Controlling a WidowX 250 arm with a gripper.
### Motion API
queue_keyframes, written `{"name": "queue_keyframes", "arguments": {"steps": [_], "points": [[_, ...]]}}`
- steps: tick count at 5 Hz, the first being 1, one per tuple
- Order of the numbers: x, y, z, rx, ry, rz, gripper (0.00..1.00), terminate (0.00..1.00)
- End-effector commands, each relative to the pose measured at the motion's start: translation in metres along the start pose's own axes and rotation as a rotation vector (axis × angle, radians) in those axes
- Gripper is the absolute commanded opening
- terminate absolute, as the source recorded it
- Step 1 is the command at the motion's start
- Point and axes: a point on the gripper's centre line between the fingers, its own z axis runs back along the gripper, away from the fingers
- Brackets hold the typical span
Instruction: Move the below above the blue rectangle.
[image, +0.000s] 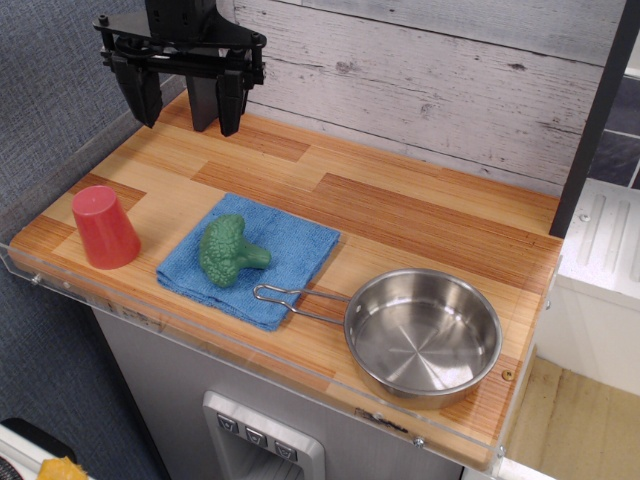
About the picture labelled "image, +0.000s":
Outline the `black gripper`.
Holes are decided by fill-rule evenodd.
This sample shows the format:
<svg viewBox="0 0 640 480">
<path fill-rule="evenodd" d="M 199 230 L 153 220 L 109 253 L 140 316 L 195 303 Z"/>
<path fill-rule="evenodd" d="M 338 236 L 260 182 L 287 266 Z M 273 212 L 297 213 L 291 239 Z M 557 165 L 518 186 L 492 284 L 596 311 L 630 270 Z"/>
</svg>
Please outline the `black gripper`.
<svg viewBox="0 0 640 480">
<path fill-rule="evenodd" d="M 214 1 L 147 1 L 141 11 L 93 22 L 134 118 L 152 128 L 162 110 L 158 73 L 217 78 L 223 136 L 238 132 L 246 89 L 264 83 L 266 37 L 224 18 Z"/>
</svg>

